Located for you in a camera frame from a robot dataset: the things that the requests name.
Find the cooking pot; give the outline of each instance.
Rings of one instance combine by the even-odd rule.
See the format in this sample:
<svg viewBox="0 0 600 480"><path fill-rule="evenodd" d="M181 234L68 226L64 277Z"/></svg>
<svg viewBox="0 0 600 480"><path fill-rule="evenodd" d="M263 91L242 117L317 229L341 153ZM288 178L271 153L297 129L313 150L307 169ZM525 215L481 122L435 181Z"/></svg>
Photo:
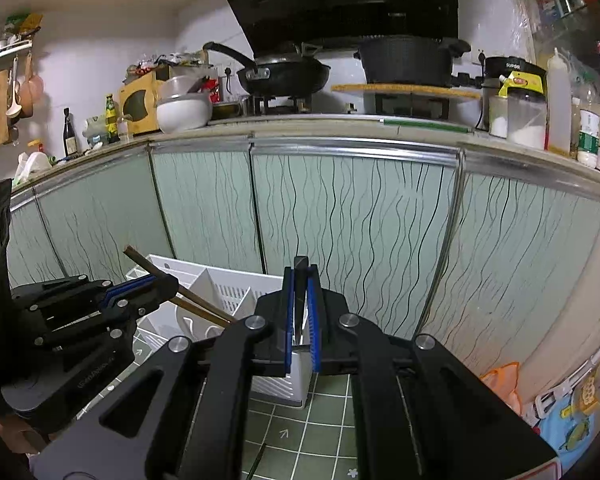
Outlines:
<svg viewBox="0 0 600 480"><path fill-rule="evenodd" d="M203 50L213 50L244 65L238 70L242 88L262 98L308 97L327 83L330 67L306 53L259 57L255 60L223 44L210 41Z"/></svg>
<svg viewBox="0 0 600 480"><path fill-rule="evenodd" d="M453 59L470 52L463 40L380 36L358 45L354 57L362 61L367 83L454 86Z"/></svg>

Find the plastic bottle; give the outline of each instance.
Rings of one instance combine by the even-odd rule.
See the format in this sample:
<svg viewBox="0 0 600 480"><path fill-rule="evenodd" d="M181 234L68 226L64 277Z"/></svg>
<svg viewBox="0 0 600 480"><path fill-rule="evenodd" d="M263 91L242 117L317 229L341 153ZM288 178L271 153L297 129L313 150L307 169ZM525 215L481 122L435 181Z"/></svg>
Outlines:
<svg viewBox="0 0 600 480"><path fill-rule="evenodd" d="M569 67L555 49L547 62L549 150L569 156L571 147L571 81Z"/></svg>
<svg viewBox="0 0 600 480"><path fill-rule="evenodd" d="M578 136L578 161L595 168L598 161L598 136L600 117L593 113L598 93L589 74L584 74L580 85L580 133Z"/></svg>

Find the frying pan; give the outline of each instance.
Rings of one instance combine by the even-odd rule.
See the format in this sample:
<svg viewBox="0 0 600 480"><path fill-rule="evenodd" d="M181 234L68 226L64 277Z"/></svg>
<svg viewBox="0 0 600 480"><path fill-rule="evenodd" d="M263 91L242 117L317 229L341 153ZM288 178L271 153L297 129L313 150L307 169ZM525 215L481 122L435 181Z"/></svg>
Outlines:
<svg viewBox="0 0 600 480"><path fill-rule="evenodd" d="M331 69L311 56L296 53L253 60L213 41L202 49L220 52L243 64L244 68L238 70L240 85L256 97L308 97L324 87Z"/></svg>

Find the white bowl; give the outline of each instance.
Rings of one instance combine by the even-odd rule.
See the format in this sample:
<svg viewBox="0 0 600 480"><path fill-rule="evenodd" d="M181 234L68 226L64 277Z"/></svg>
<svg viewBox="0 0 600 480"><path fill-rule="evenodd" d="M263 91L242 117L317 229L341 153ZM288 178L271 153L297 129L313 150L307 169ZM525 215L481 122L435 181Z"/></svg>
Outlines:
<svg viewBox="0 0 600 480"><path fill-rule="evenodd" d="M205 126L212 112L213 105L208 92L158 101L155 107L158 126L166 134L177 134Z"/></svg>

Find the silver screw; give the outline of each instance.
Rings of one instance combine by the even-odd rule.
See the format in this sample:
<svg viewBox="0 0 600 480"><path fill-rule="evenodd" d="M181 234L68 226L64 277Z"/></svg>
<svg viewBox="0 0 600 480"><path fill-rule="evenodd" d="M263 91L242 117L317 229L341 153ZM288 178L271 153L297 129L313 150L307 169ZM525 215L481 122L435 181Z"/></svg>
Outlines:
<svg viewBox="0 0 600 480"><path fill-rule="evenodd" d="M436 345L436 340L429 334L420 334L416 338L416 346L420 350L431 350Z"/></svg>
<svg viewBox="0 0 600 480"><path fill-rule="evenodd" d="M355 326L358 326L358 324L360 323L360 318L355 314L347 312L346 314L342 314L342 316L340 316L339 321L342 326L346 328L353 328Z"/></svg>
<svg viewBox="0 0 600 480"><path fill-rule="evenodd" d="M189 347L189 340L181 335L174 337L169 341L169 350L174 354L182 352Z"/></svg>
<svg viewBox="0 0 600 480"><path fill-rule="evenodd" d="M262 316L249 316L244 321L244 324L250 330L259 330L263 326L265 326L267 324L267 322L265 321L265 319Z"/></svg>

